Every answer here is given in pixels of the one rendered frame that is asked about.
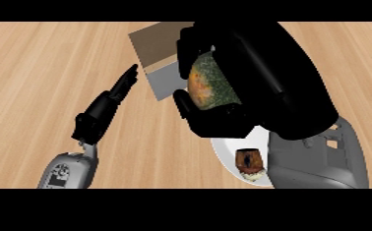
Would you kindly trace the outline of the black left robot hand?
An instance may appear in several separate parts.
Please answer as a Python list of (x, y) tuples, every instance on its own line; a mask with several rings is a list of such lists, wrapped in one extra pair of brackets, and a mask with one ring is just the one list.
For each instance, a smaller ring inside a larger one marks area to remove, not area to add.
[(86, 144), (96, 144), (104, 138), (121, 102), (138, 82), (138, 68), (139, 65), (133, 64), (113, 88), (99, 94), (86, 111), (76, 116), (76, 129), (71, 137)]

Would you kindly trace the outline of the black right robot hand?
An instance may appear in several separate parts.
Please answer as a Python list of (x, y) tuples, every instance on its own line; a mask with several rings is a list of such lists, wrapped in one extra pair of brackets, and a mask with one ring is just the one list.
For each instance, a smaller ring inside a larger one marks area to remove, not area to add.
[(316, 65), (290, 32), (275, 21), (195, 22), (176, 42), (180, 77), (197, 57), (213, 53), (238, 103), (197, 107), (191, 92), (173, 99), (192, 132), (203, 138), (242, 139), (254, 127), (285, 140), (322, 133), (338, 119)]

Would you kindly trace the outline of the green orange squash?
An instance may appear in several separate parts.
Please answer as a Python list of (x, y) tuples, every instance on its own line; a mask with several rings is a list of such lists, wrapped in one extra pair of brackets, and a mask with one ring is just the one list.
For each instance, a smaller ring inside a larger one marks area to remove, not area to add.
[(188, 92), (201, 110), (210, 110), (232, 103), (241, 104), (213, 52), (204, 53), (192, 65)]

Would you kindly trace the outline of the brown cardboard box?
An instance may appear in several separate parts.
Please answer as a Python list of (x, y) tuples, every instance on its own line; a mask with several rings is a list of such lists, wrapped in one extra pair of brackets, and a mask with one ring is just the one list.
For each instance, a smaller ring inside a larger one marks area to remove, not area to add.
[(160, 22), (130, 33), (145, 77), (157, 100), (173, 95), (188, 86), (180, 78), (176, 41), (180, 31), (194, 26), (192, 22)]

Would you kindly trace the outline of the white plate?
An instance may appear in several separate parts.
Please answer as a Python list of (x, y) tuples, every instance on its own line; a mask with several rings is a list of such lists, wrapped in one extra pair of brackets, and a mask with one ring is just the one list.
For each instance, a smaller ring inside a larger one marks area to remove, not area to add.
[(268, 174), (263, 174), (262, 178), (254, 182), (242, 178), (235, 166), (235, 152), (242, 148), (257, 148), (262, 156), (263, 167), (268, 167), (268, 144), (269, 131), (260, 126), (254, 127), (244, 139), (211, 138), (213, 149), (225, 167), (242, 182), (259, 187), (272, 186), (269, 176)]

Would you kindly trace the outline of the brown frosted cupcake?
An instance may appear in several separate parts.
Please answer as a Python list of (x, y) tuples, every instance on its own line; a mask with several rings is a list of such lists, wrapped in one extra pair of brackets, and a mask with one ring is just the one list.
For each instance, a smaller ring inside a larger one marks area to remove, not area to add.
[(235, 167), (245, 180), (257, 181), (266, 174), (263, 159), (257, 148), (242, 148), (235, 152)]

